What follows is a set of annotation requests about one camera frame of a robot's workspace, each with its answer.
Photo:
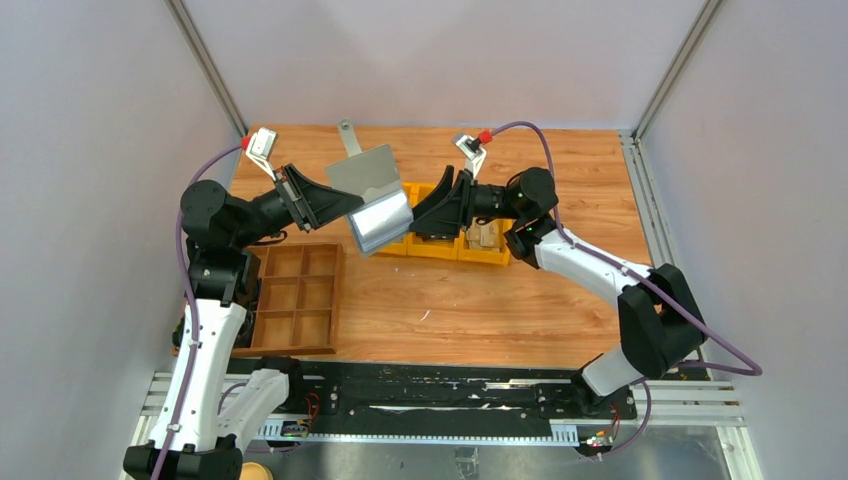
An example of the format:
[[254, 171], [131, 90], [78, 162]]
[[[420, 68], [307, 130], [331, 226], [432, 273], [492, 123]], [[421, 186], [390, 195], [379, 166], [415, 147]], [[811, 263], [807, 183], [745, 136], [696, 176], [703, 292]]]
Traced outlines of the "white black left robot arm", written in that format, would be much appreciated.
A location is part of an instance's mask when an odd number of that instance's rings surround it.
[[296, 225], [310, 231], [363, 206], [293, 165], [247, 201], [195, 176], [180, 199], [177, 257], [187, 301], [174, 377], [160, 417], [123, 460], [133, 479], [236, 479], [244, 451], [277, 408], [298, 411], [306, 386], [298, 361], [263, 359], [226, 408], [219, 406], [234, 343], [259, 300], [261, 262], [251, 246]]

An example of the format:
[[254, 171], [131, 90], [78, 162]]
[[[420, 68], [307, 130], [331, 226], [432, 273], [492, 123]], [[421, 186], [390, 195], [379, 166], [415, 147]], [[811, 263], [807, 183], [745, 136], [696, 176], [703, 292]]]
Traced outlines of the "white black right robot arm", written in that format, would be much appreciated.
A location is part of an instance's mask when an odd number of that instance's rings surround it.
[[436, 187], [413, 207], [410, 229], [422, 238], [447, 240], [475, 220], [508, 219], [512, 225], [503, 238], [515, 259], [570, 279], [616, 308], [619, 344], [571, 379], [573, 408], [592, 418], [623, 387], [665, 375], [707, 336], [692, 323], [702, 316], [677, 267], [627, 262], [580, 240], [556, 223], [552, 211], [557, 204], [547, 169], [529, 168], [498, 186], [447, 167]]

